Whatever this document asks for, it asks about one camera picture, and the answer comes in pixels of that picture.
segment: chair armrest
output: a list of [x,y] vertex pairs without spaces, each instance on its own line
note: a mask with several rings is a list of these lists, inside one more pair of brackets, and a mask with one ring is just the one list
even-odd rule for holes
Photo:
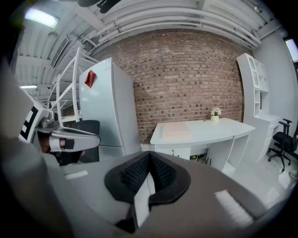
[[283,119],[284,121],[286,121],[288,124],[292,123],[292,121],[288,120],[288,119]]
[[280,124],[284,126],[284,134],[288,135],[289,134],[289,124],[286,124],[285,122],[279,121]]

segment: brick wall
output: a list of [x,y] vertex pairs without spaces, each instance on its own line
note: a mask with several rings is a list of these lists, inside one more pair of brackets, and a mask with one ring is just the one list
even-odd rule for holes
[[236,57],[251,51],[208,32],[150,31],[118,41],[94,57],[114,62],[134,81],[141,142],[159,122],[222,117],[242,121],[244,94]]

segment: ceiling pipe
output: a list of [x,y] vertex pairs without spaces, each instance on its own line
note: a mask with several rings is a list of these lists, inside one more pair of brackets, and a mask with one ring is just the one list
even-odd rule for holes
[[197,1],[189,0],[178,0],[178,1],[169,1],[169,0],[149,0],[146,2],[132,3],[131,5],[126,6],[125,8],[116,9],[114,12],[108,12],[108,15],[105,15],[102,20],[107,24],[125,17],[129,14],[133,14],[139,11],[150,10],[152,8],[162,8],[162,7],[184,7],[190,9],[197,9]]
[[244,1],[235,1],[235,0],[228,0],[230,4],[232,4],[233,8],[235,8],[236,12],[241,9],[243,12],[245,12],[248,16],[251,16],[251,18],[254,19],[255,22],[260,24],[261,26],[264,26],[266,24],[266,21],[258,14],[258,12],[255,11],[254,7],[248,6]]
[[235,29],[239,29],[241,32],[247,34],[251,39],[253,39],[257,43],[261,44],[261,41],[259,39],[257,39],[252,33],[250,33],[249,31],[247,31],[246,29],[244,29],[243,27],[241,27],[240,25],[238,25],[237,23],[235,23],[231,20],[228,20],[224,17],[218,16],[213,13],[203,12],[200,10],[195,10],[195,9],[190,9],[190,8],[182,8],[182,7],[165,7],[165,8],[150,9],[150,10],[146,10],[146,11],[137,12],[137,13],[128,15],[126,17],[123,17],[121,19],[114,21],[113,23],[107,25],[105,28],[100,30],[98,33],[92,34],[90,37],[92,38],[92,37],[99,36],[103,32],[106,32],[107,30],[109,30],[113,27],[119,26],[120,24],[123,24],[130,20],[134,20],[138,17],[144,17],[144,16],[158,14],[158,13],[189,13],[189,14],[201,15],[201,16],[205,16],[205,17],[211,17],[216,20],[220,20],[220,21],[224,22],[224,23],[234,27]]
[[233,38],[236,38],[237,40],[243,42],[243,43],[246,44],[248,47],[250,47],[250,48],[254,48],[253,46],[249,45],[249,44],[248,44],[247,42],[245,42],[244,40],[239,39],[238,37],[236,37],[236,36],[234,36],[234,35],[232,35],[232,34],[230,34],[230,33],[224,32],[224,31],[222,31],[222,30],[220,30],[220,29],[217,29],[217,28],[214,28],[214,27],[211,27],[211,26],[205,26],[205,25],[202,25],[202,24],[189,23],[189,22],[161,22],[161,23],[148,24],[148,25],[144,25],[144,26],[138,26],[138,27],[131,28],[131,29],[129,29],[129,30],[123,31],[123,32],[121,32],[121,33],[115,34],[115,35],[113,35],[112,37],[110,37],[109,39],[105,39],[103,42],[97,44],[97,46],[96,46],[95,48],[97,48],[97,47],[103,45],[103,44],[106,43],[107,41],[109,41],[109,40],[111,40],[111,39],[113,39],[113,38],[116,38],[116,37],[118,37],[118,36],[120,36],[120,35],[129,33],[129,32],[135,31],[135,30],[139,30],[139,29],[147,28],[147,27],[161,26],[161,25],[188,25],[188,26],[198,26],[198,27],[201,27],[201,28],[213,29],[213,30],[220,31],[220,32],[222,32],[222,33],[224,33],[224,34],[228,34],[228,35],[232,36]]
[[237,32],[235,29],[232,29],[230,27],[227,27],[225,25],[222,25],[218,22],[214,22],[211,20],[207,20],[207,19],[201,19],[201,18],[195,18],[195,17],[186,17],[186,16],[164,16],[164,17],[154,17],[154,18],[149,18],[149,19],[145,19],[145,20],[140,20],[125,26],[122,26],[119,28],[119,32],[123,32],[126,30],[129,30],[131,28],[137,27],[137,26],[141,26],[141,25],[145,25],[145,24],[150,24],[150,23],[154,23],[154,22],[161,22],[161,21],[167,21],[167,20],[171,20],[171,21],[183,21],[183,20],[188,20],[188,21],[194,21],[194,22],[199,22],[199,23],[205,23],[211,26],[216,26],[219,27],[221,29],[227,30],[239,37],[241,37],[242,39],[244,39],[245,41],[249,42],[251,45],[253,45],[254,47],[257,47],[258,44],[256,44],[255,42],[253,42],[251,39],[249,39],[248,37],[246,37],[245,35]]
[[229,2],[228,0],[217,0],[214,1],[214,6],[221,8],[229,13],[233,13],[234,16],[244,20],[247,22],[250,26],[252,26],[255,30],[258,30],[263,24],[260,22],[257,22],[256,19],[248,16],[248,14],[243,11],[243,9],[239,9],[237,6]]

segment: black cushion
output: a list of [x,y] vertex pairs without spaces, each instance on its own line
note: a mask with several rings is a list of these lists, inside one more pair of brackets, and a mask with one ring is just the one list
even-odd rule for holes
[[284,148],[291,150],[292,149],[292,140],[293,137],[284,134],[283,132],[277,132],[274,136],[273,139],[278,142],[279,144],[282,144],[283,139],[284,139]]
[[[99,135],[100,122],[96,120],[83,120],[73,123],[71,127],[74,129]],[[83,156],[80,156],[79,161],[83,163],[99,161],[98,147],[85,150],[85,154]]]
[[111,169],[104,183],[116,200],[133,205],[134,197],[149,172],[156,191],[149,197],[149,207],[173,203],[190,185],[190,175],[184,168],[155,152],[144,152]]

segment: window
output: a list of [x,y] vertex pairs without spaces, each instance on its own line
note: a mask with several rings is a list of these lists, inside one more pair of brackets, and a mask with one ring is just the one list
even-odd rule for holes
[[298,49],[293,39],[286,40],[285,43],[291,53],[294,63],[298,62]]

